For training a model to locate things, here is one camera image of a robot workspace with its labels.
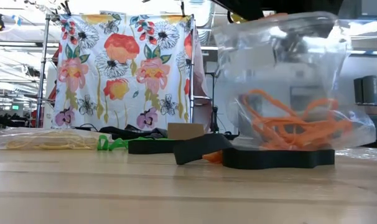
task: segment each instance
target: plastic wrap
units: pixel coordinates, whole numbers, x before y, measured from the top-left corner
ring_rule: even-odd
[[[242,150],[319,150],[375,141],[375,127],[343,99],[338,76],[351,49],[327,12],[272,17],[214,30],[230,121]]]
[[[0,130],[0,149],[96,150],[100,135],[77,129],[8,128]]]

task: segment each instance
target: wooden table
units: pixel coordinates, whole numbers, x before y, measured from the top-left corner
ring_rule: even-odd
[[[377,223],[377,156],[234,170],[173,155],[0,151],[0,224]]]

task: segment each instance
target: orange rope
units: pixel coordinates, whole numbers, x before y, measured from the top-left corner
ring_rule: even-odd
[[[285,117],[268,117],[261,116],[248,104],[248,97],[252,94],[263,96],[277,108],[285,111],[288,116]],[[348,134],[352,129],[352,123],[348,119],[336,120],[334,110],[338,109],[338,101],[334,99],[323,98],[311,102],[302,116],[298,116],[295,111],[290,109],[279,100],[274,99],[263,90],[251,90],[242,96],[242,102],[245,108],[252,115],[252,128],[264,138],[264,143],[260,149],[265,150],[293,150],[293,151],[314,151],[319,150],[330,144],[334,134]],[[318,106],[329,106],[327,117],[322,121],[308,122],[309,113]],[[286,128],[293,129],[293,133],[288,133]],[[212,163],[221,162],[221,153],[216,152],[203,156],[204,159]]]

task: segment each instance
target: metal pole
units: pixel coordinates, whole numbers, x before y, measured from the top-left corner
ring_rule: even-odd
[[[190,123],[194,122],[194,53],[195,53],[195,34],[196,34],[196,27],[195,27],[195,18],[194,14],[192,16],[192,35],[191,35],[191,46],[192,46],[192,53],[191,53],[191,67],[190,67]]]
[[[46,24],[45,24],[45,35],[44,35],[44,46],[42,49],[42,61],[40,65],[40,77],[39,77],[39,87],[38,87],[38,99],[37,99],[37,117],[35,121],[35,127],[39,128],[40,118],[42,113],[42,98],[44,97],[44,80],[45,80],[45,65],[46,65],[46,51],[47,51],[47,39],[49,37],[49,23],[50,16],[46,14]]]

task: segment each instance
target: floral backdrop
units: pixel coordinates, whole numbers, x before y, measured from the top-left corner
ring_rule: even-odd
[[[62,24],[55,128],[189,122],[190,16],[72,15]]]

